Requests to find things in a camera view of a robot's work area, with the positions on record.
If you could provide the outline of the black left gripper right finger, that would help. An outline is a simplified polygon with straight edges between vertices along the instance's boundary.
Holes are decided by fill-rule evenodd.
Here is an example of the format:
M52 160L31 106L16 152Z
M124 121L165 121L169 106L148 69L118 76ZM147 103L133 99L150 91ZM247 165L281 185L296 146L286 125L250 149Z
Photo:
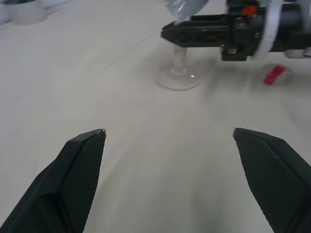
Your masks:
M311 233L311 166L283 139L235 128L248 186L274 233Z

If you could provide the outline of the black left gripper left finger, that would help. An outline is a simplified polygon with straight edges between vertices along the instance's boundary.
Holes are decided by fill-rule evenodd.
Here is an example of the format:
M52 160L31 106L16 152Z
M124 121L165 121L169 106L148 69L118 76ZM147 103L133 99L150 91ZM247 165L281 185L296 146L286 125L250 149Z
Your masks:
M83 233L97 190L106 132L69 140L41 171L0 233Z

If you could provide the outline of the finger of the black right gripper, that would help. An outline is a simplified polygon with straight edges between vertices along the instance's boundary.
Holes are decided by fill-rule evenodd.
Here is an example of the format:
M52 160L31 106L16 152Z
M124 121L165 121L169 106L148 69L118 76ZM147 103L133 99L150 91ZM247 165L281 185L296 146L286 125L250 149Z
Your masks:
M195 15L190 18L191 21L198 22L226 22L229 18L228 14L220 15Z
M229 42L230 26L220 21L183 21L163 27L161 37L184 48L220 47Z

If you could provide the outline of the clear plastic wine glass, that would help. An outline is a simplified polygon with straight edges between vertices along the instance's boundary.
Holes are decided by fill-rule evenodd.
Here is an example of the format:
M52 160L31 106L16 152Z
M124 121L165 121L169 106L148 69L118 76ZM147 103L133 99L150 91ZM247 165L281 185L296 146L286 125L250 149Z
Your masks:
M173 25L187 22L202 10L209 0L164 0L165 7L174 17ZM156 83L169 90L184 91L198 86L201 78L198 72L187 66L187 48L174 44L172 64L165 66Z

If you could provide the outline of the clear bottle with red label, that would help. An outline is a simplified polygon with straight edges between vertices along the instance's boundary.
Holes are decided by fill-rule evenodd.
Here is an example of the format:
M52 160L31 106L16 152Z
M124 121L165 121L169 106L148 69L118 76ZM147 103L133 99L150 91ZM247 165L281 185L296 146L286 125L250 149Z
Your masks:
M259 77L265 85L285 86L294 78L292 70L279 64L266 64L259 71Z

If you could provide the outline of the white container with green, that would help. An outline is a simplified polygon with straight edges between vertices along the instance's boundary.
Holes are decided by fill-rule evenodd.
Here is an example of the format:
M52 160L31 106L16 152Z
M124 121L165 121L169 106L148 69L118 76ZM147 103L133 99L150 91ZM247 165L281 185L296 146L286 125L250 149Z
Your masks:
M33 25L47 19L41 0L3 0L2 3L16 25Z

